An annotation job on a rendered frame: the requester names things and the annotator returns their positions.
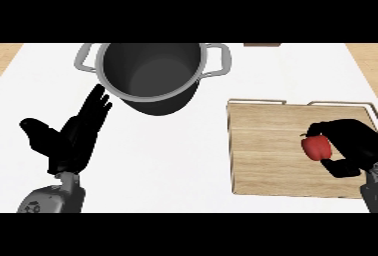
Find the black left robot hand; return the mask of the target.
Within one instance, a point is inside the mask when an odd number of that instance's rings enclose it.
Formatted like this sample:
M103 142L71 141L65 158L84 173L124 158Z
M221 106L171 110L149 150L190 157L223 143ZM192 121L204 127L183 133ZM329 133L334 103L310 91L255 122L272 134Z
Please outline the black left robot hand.
M31 149L49 158L49 174L78 174L85 169L111 107L105 87L97 84L78 114L68 119L59 131L38 119L25 118L20 121Z

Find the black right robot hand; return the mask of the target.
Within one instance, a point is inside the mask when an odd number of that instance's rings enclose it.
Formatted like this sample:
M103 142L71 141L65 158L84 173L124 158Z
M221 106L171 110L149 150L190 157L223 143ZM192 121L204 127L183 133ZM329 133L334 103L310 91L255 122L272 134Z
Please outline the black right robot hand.
M339 160L322 159L320 163L335 178L356 177L369 172L378 163L378 132L356 119L313 123L307 137L323 135L344 156Z

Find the red bell pepper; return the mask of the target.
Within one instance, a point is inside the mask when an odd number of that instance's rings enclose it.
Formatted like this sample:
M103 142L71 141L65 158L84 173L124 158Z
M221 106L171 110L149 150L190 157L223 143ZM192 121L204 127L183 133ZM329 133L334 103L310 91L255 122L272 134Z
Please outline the red bell pepper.
M329 159L332 156L329 140L323 135L308 136L301 134L301 148L313 161Z

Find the wooden tray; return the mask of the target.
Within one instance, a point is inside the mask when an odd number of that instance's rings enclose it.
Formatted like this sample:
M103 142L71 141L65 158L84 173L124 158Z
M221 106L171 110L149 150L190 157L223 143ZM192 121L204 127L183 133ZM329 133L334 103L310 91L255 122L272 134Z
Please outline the wooden tray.
M378 110L367 102L283 100L227 101L232 192L236 195L319 198L360 197L363 176L335 178L308 159L301 140L308 126L322 121L356 119L376 126Z

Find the grey metal pot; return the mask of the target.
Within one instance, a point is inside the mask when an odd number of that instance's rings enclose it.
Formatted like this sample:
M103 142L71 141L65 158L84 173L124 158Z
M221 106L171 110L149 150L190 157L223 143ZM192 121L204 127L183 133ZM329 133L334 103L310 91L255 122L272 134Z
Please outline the grey metal pot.
M85 66L91 43L80 47L74 67L94 73L105 89L140 113L164 116L192 100L204 78L230 72L221 43L103 43L94 66Z

